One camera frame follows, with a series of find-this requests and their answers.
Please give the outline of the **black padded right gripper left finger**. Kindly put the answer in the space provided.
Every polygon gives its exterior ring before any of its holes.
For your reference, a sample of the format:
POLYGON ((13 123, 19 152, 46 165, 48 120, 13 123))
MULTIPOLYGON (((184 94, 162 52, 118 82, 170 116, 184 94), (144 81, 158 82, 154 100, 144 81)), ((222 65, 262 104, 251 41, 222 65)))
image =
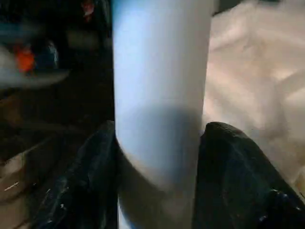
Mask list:
POLYGON ((46 192, 32 229, 117 228, 117 142, 106 121, 46 192))

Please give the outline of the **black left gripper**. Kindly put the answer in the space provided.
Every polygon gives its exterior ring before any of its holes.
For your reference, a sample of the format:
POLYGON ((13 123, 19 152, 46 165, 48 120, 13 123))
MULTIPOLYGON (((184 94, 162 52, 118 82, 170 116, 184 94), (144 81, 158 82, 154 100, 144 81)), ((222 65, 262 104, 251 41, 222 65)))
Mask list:
POLYGON ((59 52, 55 44, 47 39, 15 44, 13 54, 22 73, 51 72, 59 69, 59 52))

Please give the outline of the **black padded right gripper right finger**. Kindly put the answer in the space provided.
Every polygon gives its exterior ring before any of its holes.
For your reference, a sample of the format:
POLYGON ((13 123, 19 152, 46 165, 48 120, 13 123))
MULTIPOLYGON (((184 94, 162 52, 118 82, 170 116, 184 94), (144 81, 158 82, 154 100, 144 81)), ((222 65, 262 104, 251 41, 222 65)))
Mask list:
POLYGON ((196 229, 302 229, 305 204, 241 130, 206 125, 198 158, 196 229))

